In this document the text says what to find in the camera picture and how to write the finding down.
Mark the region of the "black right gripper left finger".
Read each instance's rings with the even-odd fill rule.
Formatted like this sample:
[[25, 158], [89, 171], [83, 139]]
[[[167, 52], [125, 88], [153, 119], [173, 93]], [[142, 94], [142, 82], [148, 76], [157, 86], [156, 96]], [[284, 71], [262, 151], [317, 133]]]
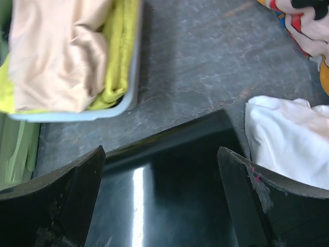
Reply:
[[1, 190], [1, 246], [84, 246], [104, 164], [99, 146], [57, 170]]

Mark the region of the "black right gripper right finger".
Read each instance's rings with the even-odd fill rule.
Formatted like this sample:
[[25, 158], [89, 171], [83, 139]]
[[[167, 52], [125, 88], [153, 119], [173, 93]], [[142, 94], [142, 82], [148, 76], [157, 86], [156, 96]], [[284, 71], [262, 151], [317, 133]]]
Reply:
[[328, 190], [289, 179], [225, 147], [217, 160], [239, 246], [328, 246]]

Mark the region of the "green hard-shell suitcase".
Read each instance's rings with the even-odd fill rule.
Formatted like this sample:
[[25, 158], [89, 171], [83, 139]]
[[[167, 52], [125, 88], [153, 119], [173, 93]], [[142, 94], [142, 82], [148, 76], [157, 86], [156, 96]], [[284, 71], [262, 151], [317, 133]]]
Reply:
[[1, 1], [1, 190], [27, 182], [35, 169], [40, 125], [10, 118], [13, 85], [8, 76], [12, 1]]

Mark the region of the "black box with pink ends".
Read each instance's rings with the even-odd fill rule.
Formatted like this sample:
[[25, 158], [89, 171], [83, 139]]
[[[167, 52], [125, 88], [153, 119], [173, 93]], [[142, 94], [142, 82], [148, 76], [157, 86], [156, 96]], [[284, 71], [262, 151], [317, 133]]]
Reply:
[[237, 246], [220, 147], [243, 153], [224, 110], [108, 152], [86, 246]]

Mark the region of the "white perforated plastic basket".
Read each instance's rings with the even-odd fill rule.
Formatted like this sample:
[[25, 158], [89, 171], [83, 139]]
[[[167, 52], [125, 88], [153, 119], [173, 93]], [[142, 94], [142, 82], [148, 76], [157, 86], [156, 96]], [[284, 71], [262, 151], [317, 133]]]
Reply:
[[138, 3], [138, 21], [136, 29], [135, 44], [129, 66], [129, 88], [123, 95], [120, 102], [115, 107], [84, 111], [81, 113], [29, 113], [29, 114], [10, 114], [9, 117], [14, 120], [24, 120], [32, 123], [51, 123], [51, 122], [80, 122], [94, 121], [96, 119], [113, 118], [125, 111], [132, 110], [138, 101], [139, 72], [140, 72], [140, 47], [142, 40], [142, 22], [143, 22], [144, 1]]

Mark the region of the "beige pink garment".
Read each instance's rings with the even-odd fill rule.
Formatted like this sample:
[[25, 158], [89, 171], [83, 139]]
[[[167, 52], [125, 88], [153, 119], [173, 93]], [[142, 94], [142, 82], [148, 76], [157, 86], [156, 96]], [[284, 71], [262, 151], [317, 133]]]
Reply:
[[110, 1], [14, 1], [9, 77], [17, 111], [84, 111], [103, 90]]

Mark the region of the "yellow shorts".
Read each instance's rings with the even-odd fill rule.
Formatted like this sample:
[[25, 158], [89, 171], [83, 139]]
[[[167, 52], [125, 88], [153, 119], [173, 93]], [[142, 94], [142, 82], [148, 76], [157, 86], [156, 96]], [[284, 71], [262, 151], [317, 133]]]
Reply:
[[[107, 67], [103, 90], [95, 97], [84, 111], [103, 110], [114, 106], [117, 101], [128, 91], [129, 66], [135, 44], [138, 3], [139, 1], [110, 1], [106, 20], [100, 27], [100, 32], [107, 42]], [[45, 112], [64, 112], [48, 110], [17, 111], [14, 108], [13, 87], [13, 112], [12, 114], [29, 114]]]

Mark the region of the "white crumpled cloth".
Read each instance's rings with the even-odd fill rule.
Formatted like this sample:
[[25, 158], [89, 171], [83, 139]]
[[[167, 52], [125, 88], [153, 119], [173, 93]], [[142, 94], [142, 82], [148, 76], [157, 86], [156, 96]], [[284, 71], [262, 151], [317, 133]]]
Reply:
[[245, 134], [254, 163], [328, 189], [328, 106], [305, 99], [255, 96], [245, 104]]

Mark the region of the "orange cartoon mouse cloth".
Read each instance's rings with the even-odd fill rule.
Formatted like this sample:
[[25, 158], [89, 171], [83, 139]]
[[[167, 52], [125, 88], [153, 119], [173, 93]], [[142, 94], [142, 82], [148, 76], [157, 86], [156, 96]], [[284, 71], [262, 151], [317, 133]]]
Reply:
[[276, 12], [303, 53], [318, 63], [320, 83], [328, 93], [328, 1], [258, 1]]

